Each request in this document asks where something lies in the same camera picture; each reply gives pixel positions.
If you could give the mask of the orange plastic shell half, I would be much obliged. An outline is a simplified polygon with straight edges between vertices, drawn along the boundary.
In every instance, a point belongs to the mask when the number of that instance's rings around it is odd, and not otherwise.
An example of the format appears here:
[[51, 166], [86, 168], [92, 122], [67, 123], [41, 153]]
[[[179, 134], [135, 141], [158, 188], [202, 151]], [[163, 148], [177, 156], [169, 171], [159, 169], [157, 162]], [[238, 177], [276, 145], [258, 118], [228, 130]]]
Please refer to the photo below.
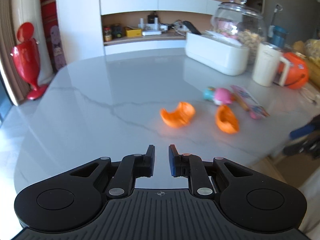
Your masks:
[[178, 106], [173, 112], [168, 112], [166, 109], [159, 111], [163, 122], [172, 128], [180, 128], [188, 126], [193, 119], [196, 110], [187, 102], [179, 102]]

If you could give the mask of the pink snack packet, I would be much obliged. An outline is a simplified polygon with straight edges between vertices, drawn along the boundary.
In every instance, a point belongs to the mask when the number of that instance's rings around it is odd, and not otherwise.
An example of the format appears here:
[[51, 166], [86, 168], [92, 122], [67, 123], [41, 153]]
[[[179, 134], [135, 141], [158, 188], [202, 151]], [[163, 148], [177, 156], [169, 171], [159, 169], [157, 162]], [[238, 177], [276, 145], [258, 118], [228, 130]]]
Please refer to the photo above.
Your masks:
[[236, 101], [249, 113], [252, 119], [259, 120], [270, 116], [264, 107], [244, 87], [232, 85], [231, 89]]

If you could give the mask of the pink and teal toy figure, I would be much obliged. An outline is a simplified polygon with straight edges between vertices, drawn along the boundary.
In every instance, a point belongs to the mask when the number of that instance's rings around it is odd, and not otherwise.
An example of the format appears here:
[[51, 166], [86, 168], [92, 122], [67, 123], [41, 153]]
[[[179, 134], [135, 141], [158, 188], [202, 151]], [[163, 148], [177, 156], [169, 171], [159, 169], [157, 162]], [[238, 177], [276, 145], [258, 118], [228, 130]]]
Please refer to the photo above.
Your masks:
[[211, 101], [218, 106], [230, 105], [235, 101], [234, 95], [225, 88], [208, 87], [204, 93], [203, 98], [206, 101]]

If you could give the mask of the orange pumpkin bucket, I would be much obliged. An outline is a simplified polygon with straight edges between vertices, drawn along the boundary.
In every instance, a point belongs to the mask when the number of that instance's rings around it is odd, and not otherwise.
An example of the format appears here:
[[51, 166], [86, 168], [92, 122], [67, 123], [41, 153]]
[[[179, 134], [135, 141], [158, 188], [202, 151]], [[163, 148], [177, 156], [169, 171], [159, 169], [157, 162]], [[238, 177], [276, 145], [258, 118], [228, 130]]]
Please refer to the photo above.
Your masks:
[[309, 80], [306, 56], [295, 51], [284, 53], [282, 57], [289, 62], [289, 67], [284, 61], [280, 61], [278, 68], [278, 74], [280, 74], [279, 85], [293, 90], [302, 88]]

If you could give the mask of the bag of yellow snacks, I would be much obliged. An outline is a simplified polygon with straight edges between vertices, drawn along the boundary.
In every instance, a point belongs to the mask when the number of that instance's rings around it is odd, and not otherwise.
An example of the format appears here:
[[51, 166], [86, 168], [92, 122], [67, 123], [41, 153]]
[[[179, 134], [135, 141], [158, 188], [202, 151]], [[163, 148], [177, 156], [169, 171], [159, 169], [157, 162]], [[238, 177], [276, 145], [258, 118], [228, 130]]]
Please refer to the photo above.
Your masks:
[[306, 56], [317, 66], [320, 66], [320, 40], [309, 39], [304, 44]]

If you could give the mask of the blue thermos bottle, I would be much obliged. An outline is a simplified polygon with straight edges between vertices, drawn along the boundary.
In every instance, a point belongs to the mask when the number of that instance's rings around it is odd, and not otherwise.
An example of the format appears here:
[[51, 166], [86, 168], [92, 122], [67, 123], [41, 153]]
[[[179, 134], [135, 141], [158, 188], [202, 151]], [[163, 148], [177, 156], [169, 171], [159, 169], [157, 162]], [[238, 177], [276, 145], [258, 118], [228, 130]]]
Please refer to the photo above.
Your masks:
[[284, 48], [288, 31], [280, 26], [275, 25], [273, 28], [273, 35], [271, 37], [271, 44]]

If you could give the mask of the white oblong storage box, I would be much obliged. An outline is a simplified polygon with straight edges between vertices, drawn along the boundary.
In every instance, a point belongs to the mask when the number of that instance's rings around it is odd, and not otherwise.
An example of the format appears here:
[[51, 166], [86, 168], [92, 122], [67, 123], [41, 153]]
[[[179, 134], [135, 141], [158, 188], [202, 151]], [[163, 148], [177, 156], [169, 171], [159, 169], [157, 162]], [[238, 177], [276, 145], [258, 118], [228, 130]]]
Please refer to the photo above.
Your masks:
[[186, 55], [208, 67], [229, 76], [242, 74], [248, 64], [249, 48], [232, 38], [218, 35], [187, 33]]

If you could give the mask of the glass jar with lid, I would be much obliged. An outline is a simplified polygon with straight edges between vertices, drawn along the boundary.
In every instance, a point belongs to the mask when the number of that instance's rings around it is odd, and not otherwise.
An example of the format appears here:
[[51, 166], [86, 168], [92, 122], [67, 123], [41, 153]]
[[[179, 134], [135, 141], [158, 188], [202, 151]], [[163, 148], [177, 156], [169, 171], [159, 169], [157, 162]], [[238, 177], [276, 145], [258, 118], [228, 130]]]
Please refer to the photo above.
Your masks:
[[247, 0], [220, 3], [211, 18], [211, 24], [216, 33], [249, 48], [248, 63], [253, 64], [259, 44], [266, 41], [266, 27], [262, 14], [246, 3]]

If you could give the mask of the yellow box on shelf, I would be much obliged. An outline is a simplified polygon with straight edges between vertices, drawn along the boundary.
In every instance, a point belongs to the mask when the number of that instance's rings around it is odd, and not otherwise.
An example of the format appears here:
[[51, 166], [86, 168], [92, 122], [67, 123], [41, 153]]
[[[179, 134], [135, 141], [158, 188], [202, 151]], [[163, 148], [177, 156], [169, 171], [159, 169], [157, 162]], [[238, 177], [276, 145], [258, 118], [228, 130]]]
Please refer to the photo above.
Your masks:
[[128, 38], [141, 37], [142, 29], [132, 29], [130, 27], [125, 27], [125, 34]]

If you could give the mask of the skateboard with cartoon print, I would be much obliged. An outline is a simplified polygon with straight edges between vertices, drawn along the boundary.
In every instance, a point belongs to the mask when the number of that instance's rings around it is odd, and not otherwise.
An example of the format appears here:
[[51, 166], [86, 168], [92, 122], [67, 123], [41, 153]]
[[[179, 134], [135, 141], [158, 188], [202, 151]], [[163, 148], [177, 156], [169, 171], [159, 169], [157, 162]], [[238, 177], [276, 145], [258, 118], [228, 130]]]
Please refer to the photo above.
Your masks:
[[66, 65], [66, 59], [63, 53], [60, 32], [57, 25], [52, 26], [50, 29], [50, 40], [52, 43], [55, 68], [59, 71]]

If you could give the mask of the red trash bin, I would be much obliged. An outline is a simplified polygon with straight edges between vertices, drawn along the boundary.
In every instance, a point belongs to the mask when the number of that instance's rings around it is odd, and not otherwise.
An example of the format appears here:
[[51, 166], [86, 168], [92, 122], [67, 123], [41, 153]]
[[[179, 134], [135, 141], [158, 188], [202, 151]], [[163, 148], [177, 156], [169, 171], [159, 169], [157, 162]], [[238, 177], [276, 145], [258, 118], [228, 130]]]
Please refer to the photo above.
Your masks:
[[33, 37], [34, 26], [30, 22], [23, 23], [17, 31], [17, 39], [20, 44], [14, 46], [11, 57], [20, 77], [29, 85], [31, 90], [27, 99], [37, 100], [44, 95], [48, 85], [39, 85], [40, 54], [38, 42]]

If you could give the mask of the white wall shelf unit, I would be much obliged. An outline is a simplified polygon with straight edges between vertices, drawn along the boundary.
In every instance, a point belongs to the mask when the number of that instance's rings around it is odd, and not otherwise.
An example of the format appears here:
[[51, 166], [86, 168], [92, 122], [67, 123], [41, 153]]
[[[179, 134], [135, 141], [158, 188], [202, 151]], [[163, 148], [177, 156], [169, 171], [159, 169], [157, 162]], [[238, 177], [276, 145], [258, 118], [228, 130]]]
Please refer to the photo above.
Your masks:
[[189, 21], [199, 31], [211, 28], [210, 20], [221, 2], [231, 0], [98, 0], [103, 26], [137, 27], [156, 13], [159, 23]]

